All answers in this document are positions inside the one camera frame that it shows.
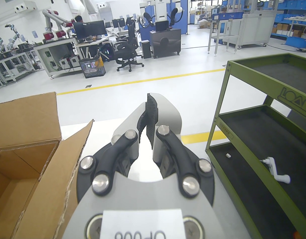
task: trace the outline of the office chair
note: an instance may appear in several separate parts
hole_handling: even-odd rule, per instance
[[[117,71],[120,71],[120,68],[129,66],[129,72],[131,72],[131,65],[142,65],[142,67],[144,67],[142,63],[138,63],[136,60],[134,60],[138,55],[135,48],[131,44],[129,44],[127,41],[118,41],[115,43],[115,45],[117,45],[117,51],[114,53],[114,58],[116,63],[121,65],[117,68]]]

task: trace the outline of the metal screw head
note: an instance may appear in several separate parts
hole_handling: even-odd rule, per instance
[[[133,129],[128,129],[124,135],[128,140],[132,140],[136,137],[136,132]]]
[[[202,172],[210,172],[212,170],[212,165],[208,160],[200,159],[198,165]]]
[[[92,182],[92,190],[98,193],[104,192],[109,187],[109,177],[105,174],[97,175]]]
[[[114,135],[111,139],[111,144],[113,145],[115,142],[117,142],[117,140],[120,139],[120,137],[121,137],[120,134]]]
[[[167,134],[170,133],[170,128],[169,126],[161,125],[157,128],[157,132],[161,134],[162,136],[166,136]]]
[[[192,176],[185,177],[182,182],[182,185],[183,185],[184,191],[190,196],[195,196],[200,191],[200,184]]]
[[[89,169],[92,166],[92,164],[93,164],[93,157],[92,156],[86,156],[80,162],[80,166],[84,170]]]

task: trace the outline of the white robot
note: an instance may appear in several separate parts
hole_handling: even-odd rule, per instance
[[[65,20],[58,15],[57,11],[51,11],[51,10],[45,9],[43,10],[43,15],[45,15],[45,18],[46,18],[46,32],[44,33],[44,38],[46,39],[46,42],[53,41],[53,38],[54,38],[52,29],[51,29],[51,19],[54,20],[58,25],[58,31],[55,33],[58,39],[62,39],[62,37],[66,35],[62,27],[72,27],[73,26],[72,22],[74,22],[74,19],[71,19],[71,21]]]
[[[140,3],[140,12],[141,18],[146,18],[147,21],[151,26],[153,26],[152,23],[152,17],[148,13],[145,12],[145,7],[150,5],[154,6],[154,16],[155,16],[155,22],[162,22],[167,21],[167,8],[166,5],[168,3],[171,3],[170,0],[144,0],[144,2]],[[175,15],[176,13],[182,13],[183,15],[183,9],[181,7],[181,0],[172,0],[172,2],[175,3],[175,8],[172,10],[170,17],[170,26],[173,26],[175,24]]]

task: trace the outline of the cable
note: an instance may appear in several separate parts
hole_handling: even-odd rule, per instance
[[[278,48],[278,47],[273,47],[276,49],[284,50],[284,51],[289,51],[289,52],[299,52],[299,53],[306,53],[305,51],[300,52],[299,50],[293,51],[293,50],[288,50],[288,49],[283,49],[283,48]]]

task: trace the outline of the cardboard carton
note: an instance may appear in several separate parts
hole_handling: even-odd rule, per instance
[[[283,24],[283,25],[282,25],[282,30],[283,30],[283,31],[289,31],[289,30],[290,30],[290,25],[288,25],[288,24]]]
[[[91,126],[61,141],[55,93],[0,104],[0,239],[62,237]]]

